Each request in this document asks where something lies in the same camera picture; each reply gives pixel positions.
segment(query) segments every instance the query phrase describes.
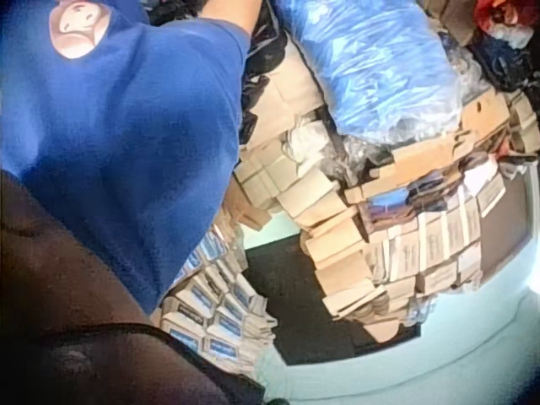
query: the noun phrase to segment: person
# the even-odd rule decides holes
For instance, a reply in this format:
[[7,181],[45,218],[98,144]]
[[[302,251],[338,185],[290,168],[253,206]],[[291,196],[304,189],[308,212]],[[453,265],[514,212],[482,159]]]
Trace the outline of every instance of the person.
[[3,168],[152,313],[238,160],[262,0],[148,24],[138,0],[18,0],[2,16]]
[[[82,246],[2,171],[3,395],[22,403],[262,404],[167,333]],[[274,400],[271,404],[286,403]]]
[[260,6],[155,28],[136,0],[2,3],[5,397],[262,403],[148,318],[237,160]]

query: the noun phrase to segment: blue t-shirt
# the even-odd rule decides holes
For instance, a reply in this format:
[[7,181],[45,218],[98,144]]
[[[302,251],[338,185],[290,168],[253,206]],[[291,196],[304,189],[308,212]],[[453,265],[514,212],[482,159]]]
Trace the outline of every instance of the blue t-shirt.
[[[229,184],[249,37],[212,20],[152,27],[137,0],[101,0],[99,21],[60,11],[52,27],[57,2],[12,3],[2,20],[3,168],[149,313]],[[98,28],[73,33],[87,20]],[[97,45],[65,57],[58,49],[73,38]]]

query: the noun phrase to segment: blue plastic bag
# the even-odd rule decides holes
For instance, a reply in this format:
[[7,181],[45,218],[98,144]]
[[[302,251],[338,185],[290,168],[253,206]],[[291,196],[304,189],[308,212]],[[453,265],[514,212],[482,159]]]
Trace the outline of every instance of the blue plastic bag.
[[370,143],[457,129],[461,93],[413,0],[275,0],[342,135]]

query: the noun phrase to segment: pile of merchandise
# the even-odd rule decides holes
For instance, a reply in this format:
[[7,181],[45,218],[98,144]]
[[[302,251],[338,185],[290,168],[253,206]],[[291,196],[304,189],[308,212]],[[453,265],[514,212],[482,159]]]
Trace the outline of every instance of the pile of merchandise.
[[247,268],[234,222],[223,209],[179,271],[154,323],[220,369],[249,375],[273,344],[277,321]]
[[425,321],[437,294],[479,288],[481,218],[504,196],[504,178],[536,164],[540,149],[529,99],[498,93],[469,51],[438,21],[429,26],[459,83],[455,130],[418,139],[416,124],[411,136],[395,138],[390,128],[385,141],[400,142],[384,146],[366,143],[368,132],[342,136],[324,101],[331,81],[321,83],[323,94],[301,57],[302,38],[294,38],[266,74],[252,108],[258,123],[235,169],[255,208],[282,209],[303,230],[331,316],[362,322],[378,342],[400,324]]

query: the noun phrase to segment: black floor mat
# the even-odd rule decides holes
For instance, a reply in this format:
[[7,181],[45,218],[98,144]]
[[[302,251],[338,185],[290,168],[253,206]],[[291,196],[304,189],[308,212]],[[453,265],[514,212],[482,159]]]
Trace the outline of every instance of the black floor mat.
[[268,297],[268,312],[279,320],[275,346],[287,365],[350,359],[420,336],[420,327],[401,327],[390,342],[379,344],[357,322],[332,321],[297,235],[246,253],[250,266],[244,274]]

